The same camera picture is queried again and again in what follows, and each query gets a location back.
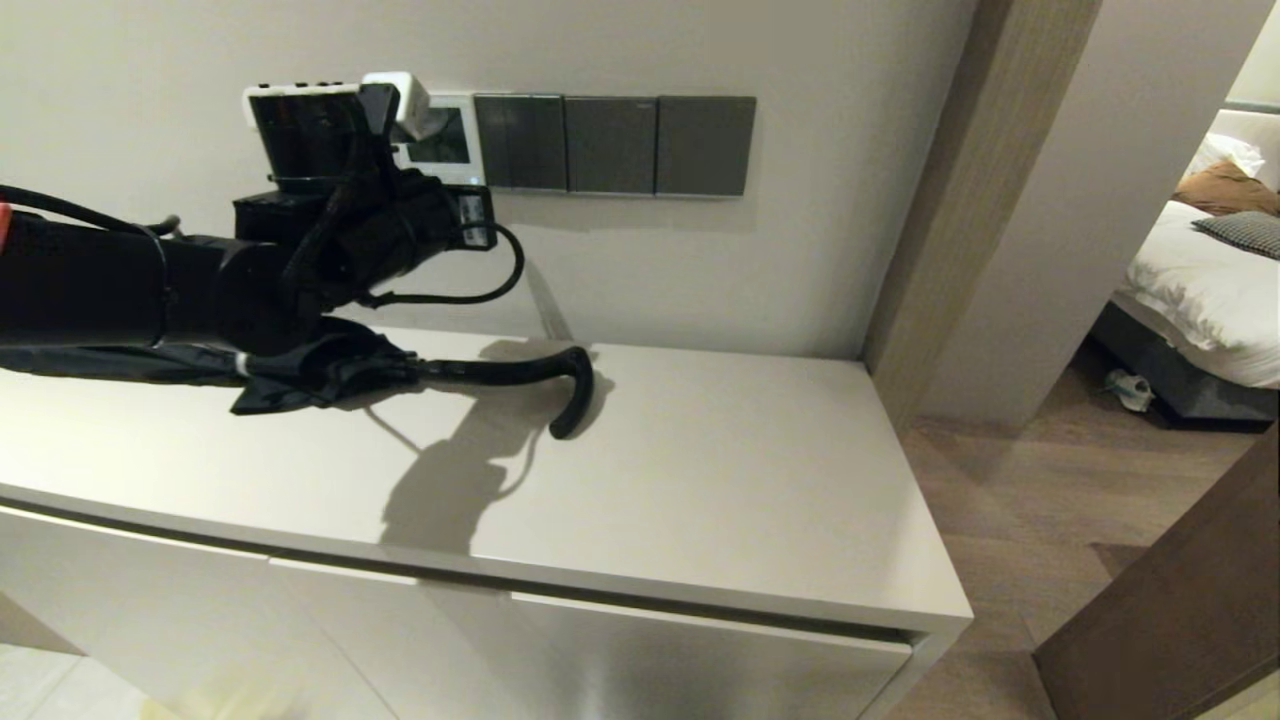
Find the folded umbrella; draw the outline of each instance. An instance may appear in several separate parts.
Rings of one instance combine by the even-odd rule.
[[[552,420],[563,439],[586,415],[594,391],[591,359],[581,347],[516,363],[422,360],[360,323],[324,318],[311,340],[261,357],[192,345],[0,348],[0,368],[49,377],[244,388],[232,413],[261,415],[329,407],[422,384],[531,384],[570,377],[573,396]]]

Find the curved handle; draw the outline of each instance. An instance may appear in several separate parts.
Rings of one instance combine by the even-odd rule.
[[[556,355],[516,363],[483,363],[462,360],[429,360],[421,366],[428,382],[475,386],[525,386],[553,378],[573,378],[573,396],[564,410],[552,420],[552,437],[564,439],[586,418],[595,393],[595,369],[586,350],[573,346]]]

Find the white bedsheet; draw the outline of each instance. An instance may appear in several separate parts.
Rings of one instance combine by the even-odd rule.
[[[1201,369],[1247,387],[1280,388],[1280,263],[1192,227],[1207,217],[1167,202],[1120,292],[1169,320],[1183,337],[1166,340]]]

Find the wooden floor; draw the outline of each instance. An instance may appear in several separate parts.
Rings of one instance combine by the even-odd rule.
[[[924,420],[904,447],[977,619],[891,714],[1052,719],[1030,652],[1156,541],[1257,436],[1164,429],[1073,360],[1011,434]]]

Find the robotic arm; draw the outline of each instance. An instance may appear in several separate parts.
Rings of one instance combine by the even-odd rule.
[[[0,204],[92,225],[17,210],[6,224],[0,206],[0,346],[205,343],[279,355],[348,302],[486,302],[518,282],[524,254],[493,222],[486,188],[396,167],[392,141],[431,131],[426,94],[407,73],[251,88],[246,105],[276,190],[234,202],[236,238],[186,236],[177,218],[134,225],[0,186]],[[516,264],[492,292],[372,295],[439,252],[490,250],[499,234]]]

